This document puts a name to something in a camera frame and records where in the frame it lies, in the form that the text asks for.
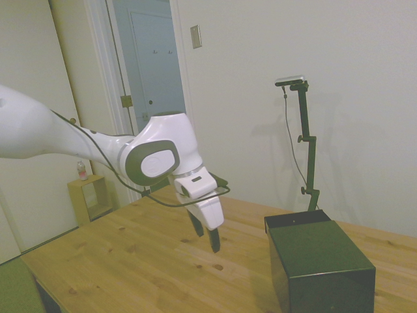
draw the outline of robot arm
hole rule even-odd
[[[219,180],[204,167],[184,113],[153,116],[136,137],[108,136],[71,125],[43,104],[0,85],[0,157],[30,158],[46,153],[111,164],[116,173],[141,186],[168,177],[196,232],[202,235],[205,226],[213,251],[220,249]]]

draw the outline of small wooden cabinet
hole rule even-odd
[[[83,192],[83,187],[88,184],[93,184],[98,202],[91,207],[87,207]],[[113,210],[103,176],[89,175],[89,178],[85,181],[77,179],[67,185],[79,226],[86,225]]]

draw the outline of black metal box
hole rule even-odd
[[[372,313],[375,266],[322,211],[265,217],[283,313]]]

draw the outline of wood grain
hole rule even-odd
[[[171,187],[154,193],[173,203]],[[222,198],[212,253],[184,208],[145,198],[24,256],[67,312],[280,313],[263,217],[290,213]],[[375,312],[417,312],[417,239],[339,223],[377,267]]]

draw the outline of power cord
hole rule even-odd
[[[301,170],[300,170],[300,166],[298,166],[298,162],[297,162],[297,159],[296,159],[296,157],[295,157],[295,152],[294,152],[294,144],[293,144],[293,137],[291,136],[291,131],[289,130],[289,125],[288,125],[288,114],[287,114],[287,111],[288,111],[288,105],[287,105],[287,98],[288,98],[288,95],[287,95],[287,93],[285,92],[285,86],[281,86],[281,88],[282,88],[282,91],[284,92],[284,101],[285,101],[285,124],[287,125],[287,131],[288,131],[288,136],[289,136],[289,142],[290,142],[290,144],[291,144],[291,152],[293,153],[293,158],[294,158],[294,162],[295,162],[295,166],[297,167],[297,170],[298,170],[298,172],[300,173],[300,175],[301,175],[301,177],[302,177],[302,180],[304,181],[304,184],[306,185],[306,187],[307,187],[307,181],[306,181],[306,179],[304,178],[304,175],[303,175],[303,173],[301,172]]]
[[[103,150],[101,150],[101,148],[98,146],[98,144],[96,143],[96,141],[94,140],[94,138],[93,137],[91,137],[85,130],[83,130],[81,127],[79,127],[78,125],[76,125],[76,124],[73,124],[73,123],[71,123],[68,119],[66,119],[65,117],[63,117],[62,115],[60,115],[60,114],[58,114],[57,112],[55,112],[55,111],[53,111],[53,110],[51,110],[57,117],[59,117],[60,119],[62,119],[63,121],[65,121],[65,122],[67,122],[68,124],[70,124],[70,125],[72,125],[73,127],[75,127],[76,129],[78,129],[80,132],[82,132],[84,135],[86,135],[86,137],[88,137],[91,141],[92,141],[92,143],[96,146],[96,148],[98,149],[98,151],[100,152],[100,154],[103,156],[103,158],[104,158],[104,160],[106,160],[106,162],[107,162],[107,164],[108,164],[108,168],[115,174],[115,176],[116,176],[116,178],[119,180],[119,182],[123,185],[123,186],[125,186],[126,188],[129,188],[130,190],[133,190],[133,191],[135,191],[135,192],[137,192],[137,193],[139,193],[142,197],[148,197],[148,198],[150,198],[150,199],[152,199],[153,201],[155,201],[156,203],[159,203],[160,205],[164,205],[164,206],[166,206],[166,207],[185,207],[185,206],[187,206],[187,205],[191,205],[191,204],[196,204],[196,203],[199,203],[199,202],[202,202],[202,201],[205,201],[205,200],[209,200],[209,199],[212,199],[212,198],[215,198],[215,197],[218,197],[218,196],[223,196],[224,194],[227,194],[229,191],[230,191],[230,188],[228,187],[228,186],[221,186],[222,188],[224,188],[225,189],[225,191],[223,191],[223,192],[220,192],[220,193],[217,193],[217,194],[215,194],[215,195],[212,195],[212,196],[209,196],[209,197],[206,197],[206,198],[203,198],[203,199],[198,199],[198,200],[195,200],[195,201],[190,201],[190,202],[187,202],[187,203],[185,203],[185,204],[170,204],[170,203],[165,203],[165,202],[162,202],[162,201],[160,201],[160,200],[158,200],[158,199],[156,199],[155,197],[153,197],[153,196],[151,196],[150,195],[150,193],[151,193],[151,191],[150,190],[145,190],[145,191],[140,191],[140,190],[138,190],[138,189],[136,189],[136,188],[134,188],[134,187],[131,187],[131,186],[129,186],[128,184],[126,184],[121,178],[120,178],[120,175],[117,173],[117,171],[116,171],[116,169],[113,167],[113,165],[111,164],[111,162],[109,161],[109,159],[107,158],[107,156],[104,154],[104,152],[103,152]]]

